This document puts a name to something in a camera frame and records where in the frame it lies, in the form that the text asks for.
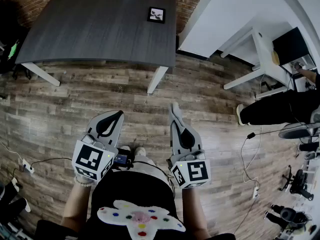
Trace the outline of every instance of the white marker cube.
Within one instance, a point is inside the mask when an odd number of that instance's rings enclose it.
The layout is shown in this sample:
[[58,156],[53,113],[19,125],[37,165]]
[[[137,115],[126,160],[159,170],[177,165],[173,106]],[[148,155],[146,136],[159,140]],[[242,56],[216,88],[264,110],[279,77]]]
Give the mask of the white marker cube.
[[99,182],[114,163],[118,149],[108,145],[101,149],[91,144],[76,141],[72,166],[74,171],[82,176]]
[[199,187],[211,181],[210,160],[177,161],[171,173],[181,189]]

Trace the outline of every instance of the green object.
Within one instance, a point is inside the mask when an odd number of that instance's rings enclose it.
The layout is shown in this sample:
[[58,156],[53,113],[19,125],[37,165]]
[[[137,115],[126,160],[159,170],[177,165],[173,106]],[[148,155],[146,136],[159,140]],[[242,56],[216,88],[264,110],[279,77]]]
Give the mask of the green object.
[[10,54],[9,54],[9,56],[8,56],[8,60],[10,60],[13,55],[15,55],[16,50],[17,50],[17,46],[18,46],[18,43],[15,43],[15,44],[11,47],[11,51],[10,51]]

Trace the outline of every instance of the black picture frame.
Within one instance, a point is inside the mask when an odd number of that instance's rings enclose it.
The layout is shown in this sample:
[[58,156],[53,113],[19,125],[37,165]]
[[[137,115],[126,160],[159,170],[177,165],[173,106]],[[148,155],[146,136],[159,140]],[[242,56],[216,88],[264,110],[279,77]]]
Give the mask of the black picture frame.
[[[152,9],[157,9],[157,10],[163,11],[162,19],[153,19],[153,18],[151,18],[151,11],[152,11]],[[148,21],[148,22],[155,22],[155,23],[162,23],[162,24],[164,24],[164,23],[166,22],[166,9],[158,8],[158,7],[149,7],[149,12],[148,12],[147,21]]]

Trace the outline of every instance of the gray table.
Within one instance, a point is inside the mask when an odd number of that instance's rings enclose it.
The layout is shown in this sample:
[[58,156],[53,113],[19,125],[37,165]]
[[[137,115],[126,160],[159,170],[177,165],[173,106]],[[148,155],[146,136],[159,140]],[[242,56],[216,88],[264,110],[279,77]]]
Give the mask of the gray table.
[[[149,7],[165,9],[165,23],[147,21]],[[34,62],[122,61],[159,66],[152,93],[176,60],[176,0],[51,0],[17,56],[48,82],[60,82]]]

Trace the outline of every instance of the picture frame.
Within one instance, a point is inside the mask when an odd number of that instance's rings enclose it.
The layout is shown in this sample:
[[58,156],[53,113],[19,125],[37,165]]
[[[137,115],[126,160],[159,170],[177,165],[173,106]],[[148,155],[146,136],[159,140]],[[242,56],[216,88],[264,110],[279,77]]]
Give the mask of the picture frame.
[[147,21],[164,24],[166,22],[166,9],[149,7]]

